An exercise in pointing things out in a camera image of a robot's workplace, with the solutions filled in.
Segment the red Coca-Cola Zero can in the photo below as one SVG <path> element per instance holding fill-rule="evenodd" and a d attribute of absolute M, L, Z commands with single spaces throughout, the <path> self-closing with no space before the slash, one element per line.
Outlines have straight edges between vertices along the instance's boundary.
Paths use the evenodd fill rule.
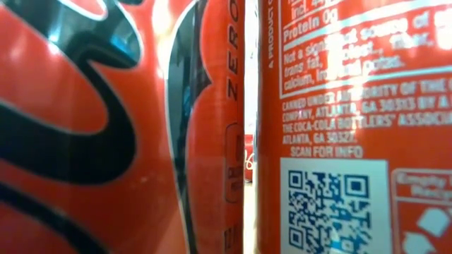
<path fill-rule="evenodd" d="M 243 254 L 244 21 L 0 0 L 0 254 Z"/>

